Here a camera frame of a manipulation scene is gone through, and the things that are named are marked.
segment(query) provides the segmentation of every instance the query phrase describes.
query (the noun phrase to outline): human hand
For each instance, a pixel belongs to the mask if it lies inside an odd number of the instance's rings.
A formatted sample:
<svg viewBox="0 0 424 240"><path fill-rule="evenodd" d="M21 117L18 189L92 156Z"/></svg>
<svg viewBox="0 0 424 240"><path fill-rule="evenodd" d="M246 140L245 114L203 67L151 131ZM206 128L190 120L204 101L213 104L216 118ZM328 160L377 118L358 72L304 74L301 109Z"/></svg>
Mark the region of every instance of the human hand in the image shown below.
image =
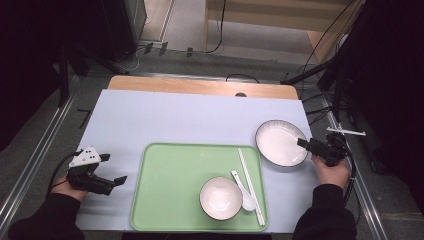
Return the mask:
<svg viewBox="0 0 424 240"><path fill-rule="evenodd" d="M349 180L349 169L347 168L346 160L339 161L334 167L328 167L318 156L312 155L311 159L317 168L320 184L334 184L342 189L345 187Z"/></svg>
<svg viewBox="0 0 424 240"><path fill-rule="evenodd" d="M73 189L71 184L68 181L66 181L65 176L57 179L55 184L58 184L58 185L52 188L52 190L50 191L51 193L60 193L60 194L68 195L70 197L75 198L76 200L80 202L82 202L85 195L87 195L87 191Z"/></svg>

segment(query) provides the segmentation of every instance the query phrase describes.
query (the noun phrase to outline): green tray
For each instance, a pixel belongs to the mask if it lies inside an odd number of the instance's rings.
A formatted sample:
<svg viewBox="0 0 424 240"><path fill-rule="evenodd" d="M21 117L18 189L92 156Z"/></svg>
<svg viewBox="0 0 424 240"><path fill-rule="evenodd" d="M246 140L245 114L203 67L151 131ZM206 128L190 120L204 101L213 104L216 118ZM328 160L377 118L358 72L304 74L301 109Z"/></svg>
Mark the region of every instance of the green tray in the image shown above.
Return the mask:
<svg viewBox="0 0 424 240"><path fill-rule="evenodd" d="M210 218L199 193L214 177L233 179L236 170L246 189L237 148L241 148L265 219L241 209L229 220ZM134 197L131 224L139 231L260 232L268 223L259 153L251 146L153 143L146 147Z"/></svg>

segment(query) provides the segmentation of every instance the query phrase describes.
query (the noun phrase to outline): table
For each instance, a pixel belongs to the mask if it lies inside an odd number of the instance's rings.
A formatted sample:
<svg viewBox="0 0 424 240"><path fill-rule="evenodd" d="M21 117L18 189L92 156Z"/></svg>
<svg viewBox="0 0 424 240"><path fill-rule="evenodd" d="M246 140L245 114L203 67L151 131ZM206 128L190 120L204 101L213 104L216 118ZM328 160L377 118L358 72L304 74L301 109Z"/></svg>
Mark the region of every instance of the table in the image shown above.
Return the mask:
<svg viewBox="0 0 424 240"><path fill-rule="evenodd" d="M264 98L267 91L273 98ZM234 97L238 92L251 97ZM98 176L128 178L110 196L89 194L77 225L83 230L134 231L132 199L143 150L152 142L256 146L256 129L271 119L295 123L309 139L302 103L294 96L291 86L114 77L98 100L79 148L92 145L99 153L111 154L96 170ZM261 162L269 215L264 233L293 232L318 185L315 167L307 160L290 168L263 157Z"/></svg>

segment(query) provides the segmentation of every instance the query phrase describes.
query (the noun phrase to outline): black cable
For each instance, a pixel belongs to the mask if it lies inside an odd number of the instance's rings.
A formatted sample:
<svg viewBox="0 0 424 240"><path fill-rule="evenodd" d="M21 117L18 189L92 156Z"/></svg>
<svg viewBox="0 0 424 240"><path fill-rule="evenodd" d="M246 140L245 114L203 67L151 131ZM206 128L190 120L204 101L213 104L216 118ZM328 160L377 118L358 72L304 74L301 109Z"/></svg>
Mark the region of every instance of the black cable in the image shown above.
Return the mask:
<svg viewBox="0 0 424 240"><path fill-rule="evenodd" d="M135 52L137 52L138 50L141 50L141 49L145 49L146 47L147 47L147 45L139 45L137 47L137 49L135 50Z"/></svg>
<svg viewBox="0 0 424 240"><path fill-rule="evenodd" d="M317 97L324 97L327 101L331 102L331 100L330 100L330 99L328 99L327 95L325 95L325 94L321 93L321 94L317 94L317 95L315 95L315 96L309 97L309 98L307 98L307 99L305 99L305 100L302 100L302 103L305 103L305 102L310 101L310 100L312 100L312 99L314 99L314 98L317 98Z"/></svg>
<svg viewBox="0 0 424 240"><path fill-rule="evenodd" d="M303 91L305 91L305 81L302 81L302 88L300 89L300 96L299 96L299 100L302 100L302 97L303 97Z"/></svg>
<svg viewBox="0 0 424 240"><path fill-rule="evenodd" d="M316 117L312 122L308 123L309 126L311 126L312 124L318 122L319 120L321 120L322 118L324 118L328 113L330 112L330 110L327 110L324 113L321 113L318 117Z"/></svg>
<svg viewBox="0 0 424 240"><path fill-rule="evenodd" d="M244 76L244 77L248 77L248 78L255 80L257 83L260 83L258 81L258 79L256 79L255 77L252 77L252 76L249 76L249 75L246 75L246 74L240 74L240 73L233 73L233 74L228 75L227 78L225 79L225 81L227 82L228 78L230 78L231 76Z"/></svg>
<svg viewBox="0 0 424 240"><path fill-rule="evenodd" d="M322 111L325 111L325 110L330 110L330 111L331 111L331 106L329 106L329 107L324 107L324 108L321 108L321 109L318 109L318 110L308 111L308 112L305 112L305 114L306 114L306 115L310 115L310 114L319 113L319 112L322 112Z"/></svg>
<svg viewBox="0 0 424 240"><path fill-rule="evenodd" d="M202 52L202 51L192 51L192 52L189 52L189 51L183 51L183 50L174 50L174 49L166 49L165 50L166 52L176 52L176 53L184 53L184 54L187 54L187 53L192 53L192 54L212 54L212 55L217 55L217 56L219 56L217 53L209 53L209 52Z"/></svg>
<svg viewBox="0 0 424 240"><path fill-rule="evenodd" d="M80 153L81 153L82 151L79 151L79 152L73 152L73 153L70 153L70 154L68 154L66 157L64 157L60 162L59 162L59 164L56 166L56 168L54 169L54 171L53 171L53 174L52 174L52 177L50 178L50 182L49 182L49 186L47 187L47 193L46 193L46 198L47 198L47 196L50 194L50 191L52 190L52 188L54 187L53 186L53 182L54 182L54 179L56 178L56 174L57 174L57 172L59 171L59 169L60 169L60 167L69 159L69 158L71 158L71 157L75 157L75 156L78 156Z"/></svg>
<svg viewBox="0 0 424 240"><path fill-rule="evenodd" d="M361 206L361 203L359 202L358 193L356 192L355 188L353 188L353 192L355 193L356 203L358 204L358 217L355 220L355 225L358 225L359 221L361 220L362 206Z"/></svg>
<svg viewBox="0 0 424 240"><path fill-rule="evenodd" d="M147 47L147 44L146 44L146 42L139 41L139 42L137 43L137 47Z"/></svg>
<svg viewBox="0 0 424 240"><path fill-rule="evenodd" d="M300 69L303 68L303 72L305 72L307 66L318 66L318 64L310 63L310 64L305 64L305 65L300 66L299 68L297 68L297 71L296 71L297 76L300 75L300 73L299 73ZM317 78L321 78L321 76L318 75L318 73L316 73L315 76L317 76Z"/></svg>
<svg viewBox="0 0 424 240"><path fill-rule="evenodd" d="M349 20L352 18L352 16L353 15L350 15L349 16L349 19L346 21L346 23L345 23L345 25L343 26L343 28L342 29L345 29L345 27L347 26L347 24L349 24ZM352 28L353 28L353 26L354 26L355 24L351 24L350 26L349 26L349 29L347 29L345 32L346 33L349 33L350 32L350 30L352 30ZM336 45L336 53L339 51L339 49L340 49L340 44L341 44L341 41L342 41L342 39L343 39L343 37L344 36L342 36L338 41L337 41L337 45Z"/></svg>
<svg viewBox="0 0 424 240"><path fill-rule="evenodd" d="M348 183L348 186L346 188L346 193L345 196L343 198L344 200L344 205L346 206L347 201L349 200L350 194L352 193L353 190L353 184L355 183L355 177L356 177L356 164L355 164L355 159L353 158L353 154L350 151L350 149L348 148L348 146L346 145L346 143L344 143L341 139L339 138L334 138L336 139L347 151L347 154L349 156L350 159L350 163L351 163L351 170L350 170L350 180Z"/></svg>
<svg viewBox="0 0 424 240"><path fill-rule="evenodd" d="M324 34L322 34L321 38L318 40L318 43L315 45L314 49L312 50L311 55L309 55L308 60L306 61L305 65L308 65L309 60L311 60L312 56L314 55L315 51L317 50L318 45L321 43L322 39L324 38L324 36L328 33L328 31L330 30L330 28L337 22L337 20L339 20L339 18L342 16L342 14L347 10L347 8L354 2L355 0L352 0L349 2L349 4L343 9L343 11L341 13L339 13L339 15L336 17L336 19L334 19L334 21L330 24L330 26L325 30Z"/></svg>
<svg viewBox="0 0 424 240"><path fill-rule="evenodd" d="M67 181L69 181L69 179L66 179L65 181L62 181L62 182L60 182L60 183L56 183L55 185L51 186L50 191L51 191L53 188L55 188L56 186L59 186L59 185L61 185L61 184L64 184L64 183L66 183Z"/></svg>
<svg viewBox="0 0 424 240"><path fill-rule="evenodd" d="M312 58L312 56L314 55L314 53L315 53L315 51L316 51L316 49L317 49L317 47L318 47L318 45L321 43L321 41L322 41L322 39L324 38L324 36L328 33L328 31L330 30L330 28L337 22L337 20L341 17L341 15L346 11L346 9L354 2L355 0L352 0L352 1L350 1L349 2L349 4L343 9L343 11L336 17L336 19L334 19L334 21L331 23L331 25L325 30L325 32L322 34L322 36L321 36L321 38L318 40L318 43L315 45L315 47L314 47L314 49L312 50L312 52L311 52L311 54L309 55L309 58L308 58L308 60L306 61L306 63L305 63L305 65L308 65L308 63L309 63L309 60L311 60L311 58ZM323 64L320 64L320 66L321 67L323 67L325 70L328 70L328 69L326 69L325 67L325 63L323 63ZM304 79L302 79L302 80L299 80L299 79L297 79L295 82L292 80L292 79L289 79L288 81L287 80L284 80L284 81L280 81L280 84L283 84L283 85L288 85L288 83L287 82L290 82L289 84L291 84L291 85L293 85L293 84L296 84L297 82L300 82L300 81L304 81Z"/></svg>
<svg viewBox="0 0 424 240"><path fill-rule="evenodd" d="M208 52L204 52L204 53L213 53L216 50L218 50L218 48L221 46L222 44L222 32L223 32L223 26L224 26L224 15L225 15L225 5L227 4L227 0L224 0L224 6L222 7L222 15L221 15L221 31L219 31L219 35L220 35L220 40L218 45L216 46L216 48L212 51L208 51Z"/></svg>

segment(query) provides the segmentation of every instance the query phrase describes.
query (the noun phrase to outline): bowl rim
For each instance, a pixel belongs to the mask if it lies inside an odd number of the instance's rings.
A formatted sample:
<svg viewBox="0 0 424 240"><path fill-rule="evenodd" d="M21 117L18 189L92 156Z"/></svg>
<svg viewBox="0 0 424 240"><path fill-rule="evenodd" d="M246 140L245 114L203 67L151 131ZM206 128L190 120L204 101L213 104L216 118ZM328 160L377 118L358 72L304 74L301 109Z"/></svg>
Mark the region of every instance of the bowl rim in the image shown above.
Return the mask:
<svg viewBox="0 0 424 240"><path fill-rule="evenodd" d="M276 166L279 166L279 167L296 167L296 166L298 166L298 165L300 165L300 164L302 164L304 161L305 161L305 159L308 157L308 154L306 154L305 155L305 157L302 159L302 161L300 161L299 163L297 163L297 164L294 164L294 165L289 165L289 166L285 166L285 165L280 165L280 164L277 164L277 163L275 163L275 162L273 162L273 161L271 161L270 159L268 159L264 154L263 154L263 152L261 151L261 148L259 147L259 145L258 145L258 133L259 133L259 130L265 125L265 124L269 124L270 122L284 122L284 123L287 123L287 124L289 124L289 125L291 125L291 126L293 126L294 128L296 128L301 134L302 134L302 137L303 137L303 139L304 140L306 140L306 136L305 136L305 134L296 126L296 125L294 125L293 123L291 123L291 122L288 122L288 121L285 121L285 120L281 120L281 119L272 119L272 120L268 120L268 121L266 121L266 122L264 122L264 123L262 123L260 126L259 126L259 128L256 130L256 134L255 134L255 143L256 143L256 147L258 148L258 150L259 150L259 152L262 154L262 156L264 156L264 158L268 161L268 162L271 162L272 164L274 164L274 165L276 165Z"/></svg>
<svg viewBox="0 0 424 240"><path fill-rule="evenodd" d="M219 218L212 217L211 215L209 215L209 214L206 212L206 210L203 208L203 205L202 205L202 199L201 199L201 196L202 196L202 192L203 192L203 189L204 189L205 185L206 185L208 182L210 182L210 181L212 181L212 180L216 180L216 179L218 179L218 178L226 179L226 181L228 180L229 182L232 182L235 186L237 186L237 188L236 188L236 189L238 189L238 190L237 190L237 192L239 193L239 195L240 195L240 199L241 199L240 206L239 206L239 208L238 208L237 212L235 212L233 216L231 216L231 217L229 217L229 218L225 218L225 219L219 219ZM204 213L206 213L206 215L208 215L210 218L215 219L215 220L218 220L218 221L225 221L225 220L232 219L233 217L235 217L235 216L236 216L236 215L240 212L240 210L241 210L241 208L242 208L242 205L243 205L243 193L241 192L241 189L239 188L239 186L238 186L238 185L237 185L237 184L236 184L233 180L231 180L230 178L227 178L227 177L224 177L224 176L217 176L217 177L210 178L210 179L208 179L205 183L203 183L203 185L202 185L202 187L201 187L201 189L200 189L200 194L199 194L199 203L200 203L200 207L202 208L203 212L204 212Z"/></svg>

